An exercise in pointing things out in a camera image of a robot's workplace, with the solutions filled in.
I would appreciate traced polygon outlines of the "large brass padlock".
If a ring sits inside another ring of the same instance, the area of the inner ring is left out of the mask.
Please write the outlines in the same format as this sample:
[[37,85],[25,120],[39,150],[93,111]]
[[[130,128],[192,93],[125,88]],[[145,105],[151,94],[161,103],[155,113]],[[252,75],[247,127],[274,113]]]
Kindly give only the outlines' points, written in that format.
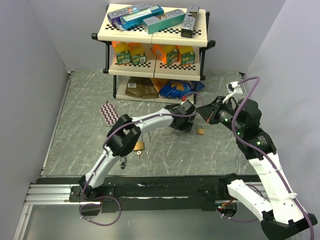
[[133,151],[137,152],[137,151],[144,151],[144,150],[145,150],[144,135],[141,134],[133,148]]

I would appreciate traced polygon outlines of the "key with panda keychain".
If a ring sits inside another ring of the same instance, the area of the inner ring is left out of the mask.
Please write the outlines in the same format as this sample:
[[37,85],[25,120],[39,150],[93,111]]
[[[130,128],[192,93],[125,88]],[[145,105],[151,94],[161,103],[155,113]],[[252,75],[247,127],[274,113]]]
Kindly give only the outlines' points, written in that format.
[[120,159],[120,168],[122,170],[124,170],[126,168],[126,166],[127,166],[127,158],[126,157],[122,157]]

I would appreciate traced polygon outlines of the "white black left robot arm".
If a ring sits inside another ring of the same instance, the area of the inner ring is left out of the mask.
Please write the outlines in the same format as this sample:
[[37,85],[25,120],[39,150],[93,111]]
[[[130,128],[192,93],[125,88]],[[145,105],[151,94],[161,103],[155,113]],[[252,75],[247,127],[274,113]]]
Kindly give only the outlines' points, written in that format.
[[144,116],[122,115],[108,132],[97,162],[80,178],[81,195],[87,201],[95,200],[107,174],[117,161],[133,152],[141,135],[164,127],[189,132],[195,115],[196,106],[189,100],[166,105],[159,111]]

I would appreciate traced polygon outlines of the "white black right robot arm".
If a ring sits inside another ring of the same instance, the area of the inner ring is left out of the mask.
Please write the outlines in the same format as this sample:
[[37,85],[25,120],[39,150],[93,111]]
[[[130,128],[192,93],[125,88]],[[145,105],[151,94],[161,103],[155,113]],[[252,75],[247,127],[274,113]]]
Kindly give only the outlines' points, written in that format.
[[256,171],[267,197],[252,190],[234,173],[219,180],[219,195],[223,199],[233,197],[246,206],[260,221],[270,240],[286,240],[306,229],[314,239],[313,227],[318,220],[302,207],[290,187],[273,140],[260,128],[262,112],[258,103],[241,99],[233,108],[231,101],[218,96],[196,111],[206,123],[221,123],[235,132],[236,144]]

